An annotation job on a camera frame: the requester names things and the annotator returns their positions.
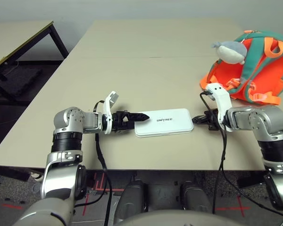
orange backpack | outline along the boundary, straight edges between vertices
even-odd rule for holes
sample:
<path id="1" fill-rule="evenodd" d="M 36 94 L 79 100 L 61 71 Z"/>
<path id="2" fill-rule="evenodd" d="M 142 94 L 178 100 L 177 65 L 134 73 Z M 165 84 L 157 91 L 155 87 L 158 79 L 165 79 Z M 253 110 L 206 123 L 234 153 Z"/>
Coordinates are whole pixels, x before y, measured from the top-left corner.
<path id="1" fill-rule="evenodd" d="M 220 83 L 234 99 L 262 105 L 279 105 L 283 92 L 283 35 L 274 32 L 245 31 L 235 41 L 247 48 L 245 63 L 228 64 L 216 61 L 201 80 L 205 89 L 209 83 Z"/>

table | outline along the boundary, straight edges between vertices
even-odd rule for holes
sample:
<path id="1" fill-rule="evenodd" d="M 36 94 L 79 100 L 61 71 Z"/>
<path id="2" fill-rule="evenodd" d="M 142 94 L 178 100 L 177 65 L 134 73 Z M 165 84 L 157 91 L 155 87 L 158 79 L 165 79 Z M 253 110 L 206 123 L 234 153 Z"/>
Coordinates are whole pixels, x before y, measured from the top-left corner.
<path id="1" fill-rule="evenodd" d="M 112 90 L 119 94 L 112 111 L 203 114 L 199 81 L 217 59 L 210 44 L 241 33 L 222 18 L 95 22 L 1 143 L 0 165 L 44 168 L 55 114 L 70 106 L 92 111 Z M 222 152 L 220 133 L 197 125 L 171 136 L 100 135 L 100 144 L 112 170 L 217 170 Z M 227 147 L 225 170 L 264 169 L 251 131 L 229 133 Z M 93 134 L 84 135 L 82 150 L 86 168 L 101 169 Z"/>
<path id="2" fill-rule="evenodd" d="M 11 65 L 32 46 L 46 35 L 50 35 L 64 58 L 68 51 L 59 37 L 53 21 L 26 21 L 0 23 L 0 79 L 6 80 L 2 74 L 6 65 Z M 0 105 L 24 105 L 30 101 L 18 101 L 0 86 L 0 93 L 8 101 L 1 101 Z"/>

plush toy ear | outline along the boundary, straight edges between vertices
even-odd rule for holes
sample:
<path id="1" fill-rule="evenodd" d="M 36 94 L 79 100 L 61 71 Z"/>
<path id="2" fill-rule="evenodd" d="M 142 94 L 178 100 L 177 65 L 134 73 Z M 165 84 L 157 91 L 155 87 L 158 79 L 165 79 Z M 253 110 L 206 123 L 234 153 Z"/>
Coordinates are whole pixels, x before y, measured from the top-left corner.
<path id="1" fill-rule="evenodd" d="M 211 45 L 211 48 L 218 48 L 220 46 L 221 46 L 221 42 L 216 41 Z"/>

black table leg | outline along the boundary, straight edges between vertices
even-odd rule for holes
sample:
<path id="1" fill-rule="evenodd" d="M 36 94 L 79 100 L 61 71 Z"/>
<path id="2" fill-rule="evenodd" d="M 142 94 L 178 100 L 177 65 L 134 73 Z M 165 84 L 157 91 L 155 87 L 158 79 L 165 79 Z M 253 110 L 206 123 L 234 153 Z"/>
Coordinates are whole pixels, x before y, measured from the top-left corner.
<path id="1" fill-rule="evenodd" d="M 55 42 L 57 48 L 61 52 L 64 59 L 66 59 L 66 57 L 68 56 L 69 53 L 68 53 L 66 47 L 64 46 L 60 36 L 58 35 L 55 27 L 53 25 L 51 25 L 51 26 L 49 26 L 49 29 L 50 29 L 50 36 L 51 36 L 52 40 Z"/>

gray plush toy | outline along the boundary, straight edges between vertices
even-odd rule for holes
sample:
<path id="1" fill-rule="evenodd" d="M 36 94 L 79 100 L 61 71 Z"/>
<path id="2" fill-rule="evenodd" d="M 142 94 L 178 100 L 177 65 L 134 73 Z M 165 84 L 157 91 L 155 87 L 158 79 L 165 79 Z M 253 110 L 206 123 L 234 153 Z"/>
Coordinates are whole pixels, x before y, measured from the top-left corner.
<path id="1" fill-rule="evenodd" d="M 228 64 L 244 64 L 247 54 L 246 47 L 237 41 L 215 42 L 212 48 L 216 48 L 216 53 L 220 59 Z"/>

